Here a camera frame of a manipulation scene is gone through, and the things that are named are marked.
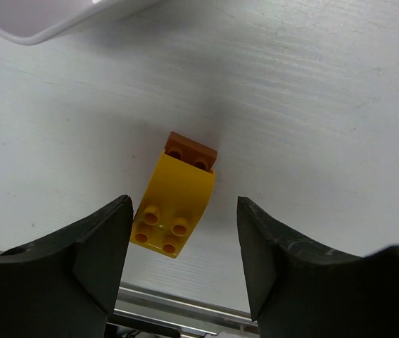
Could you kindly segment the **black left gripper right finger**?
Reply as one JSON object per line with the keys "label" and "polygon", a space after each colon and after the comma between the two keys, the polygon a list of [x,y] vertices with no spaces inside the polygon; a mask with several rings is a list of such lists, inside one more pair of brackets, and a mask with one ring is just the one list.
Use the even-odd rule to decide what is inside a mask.
{"label": "black left gripper right finger", "polygon": [[237,228],[261,337],[399,337],[399,245],[359,257],[319,243],[246,197]]}

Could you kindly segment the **yellow curved lego brick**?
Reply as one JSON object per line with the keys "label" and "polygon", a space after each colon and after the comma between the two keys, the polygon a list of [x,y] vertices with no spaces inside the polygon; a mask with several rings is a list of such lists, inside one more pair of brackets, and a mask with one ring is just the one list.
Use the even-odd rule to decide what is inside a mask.
{"label": "yellow curved lego brick", "polygon": [[216,174],[160,155],[135,213],[130,241],[176,258],[209,204]]}

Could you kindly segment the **brown lego brick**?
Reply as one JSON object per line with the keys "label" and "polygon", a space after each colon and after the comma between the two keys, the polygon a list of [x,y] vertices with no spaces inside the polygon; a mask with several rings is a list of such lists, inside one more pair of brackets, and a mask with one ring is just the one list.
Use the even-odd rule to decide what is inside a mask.
{"label": "brown lego brick", "polygon": [[209,173],[212,172],[213,165],[217,160],[216,150],[176,132],[170,133],[164,150],[168,156]]}

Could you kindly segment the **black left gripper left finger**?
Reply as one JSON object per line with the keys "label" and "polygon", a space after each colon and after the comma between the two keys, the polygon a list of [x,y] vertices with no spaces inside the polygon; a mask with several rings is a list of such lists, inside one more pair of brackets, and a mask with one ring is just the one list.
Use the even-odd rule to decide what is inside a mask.
{"label": "black left gripper left finger", "polygon": [[0,337],[102,337],[132,230],[132,200],[0,254]]}

